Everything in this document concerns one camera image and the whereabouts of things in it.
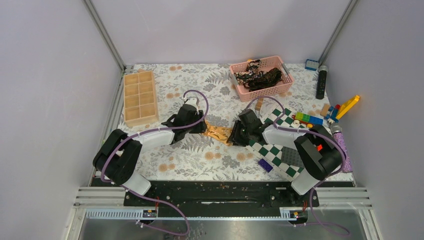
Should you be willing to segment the yellow patterned tie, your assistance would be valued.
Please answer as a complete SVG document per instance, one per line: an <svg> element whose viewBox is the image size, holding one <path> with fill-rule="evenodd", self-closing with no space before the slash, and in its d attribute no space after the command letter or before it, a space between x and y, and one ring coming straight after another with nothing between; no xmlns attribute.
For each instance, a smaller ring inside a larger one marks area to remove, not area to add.
<svg viewBox="0 0 424 240"><path fill-rule="evenodd" d="M202 133L206 137L211 137L215 140L218 140L219 142L225 144L226 146L231 146L232 143L229 141L230 135L232 133L232 128L229 127L223 127L223 126L214 126L211 125L207 120L206 123L206 130L204 133Z"/></svg>

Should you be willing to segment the wooden compartment tray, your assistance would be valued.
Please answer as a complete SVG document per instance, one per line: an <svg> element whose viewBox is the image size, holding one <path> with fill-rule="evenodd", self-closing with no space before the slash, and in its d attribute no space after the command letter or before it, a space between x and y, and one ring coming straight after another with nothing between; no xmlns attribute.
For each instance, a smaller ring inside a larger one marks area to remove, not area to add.
<svg viewBox="0 0 424 240"><path fill-rule="evenodd" d="M123 121L128 127L159 120L155 76L142 71L123 77Z"/></svg>

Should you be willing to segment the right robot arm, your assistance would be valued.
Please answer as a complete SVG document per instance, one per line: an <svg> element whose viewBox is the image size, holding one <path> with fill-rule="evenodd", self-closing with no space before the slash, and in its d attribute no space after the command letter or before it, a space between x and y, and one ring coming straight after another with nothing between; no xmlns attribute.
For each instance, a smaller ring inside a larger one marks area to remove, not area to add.
<svg viewBox="0 0 424 240"><path fill-rule="evenodd" d="M346 154L322 125L312 128L278 126L276 122L262 122L251 109L238 115L227 140L236 146L247 146L251 141L264 145L279 145L297 150L305 169L291 182L287 201L301 205L307 193L340 169Z"/></svg>

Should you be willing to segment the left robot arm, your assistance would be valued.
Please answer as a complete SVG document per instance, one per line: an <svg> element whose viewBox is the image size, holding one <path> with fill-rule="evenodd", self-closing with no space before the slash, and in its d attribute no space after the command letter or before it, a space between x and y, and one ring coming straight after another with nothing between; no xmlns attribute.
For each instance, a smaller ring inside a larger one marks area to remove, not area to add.
<svg viewBox="0 0 424 240"><path fill-rule="evenodd" d="M157 147L173 145L186 134L206 131L205 113L193 103L184 103L178 113L173 114L158 128L129 136L121 129L111 132L93 159L93 166L111 182L132 191L144 206L152 204L155 192L151 183L137 173L135 168L141 153Z"/></svg>

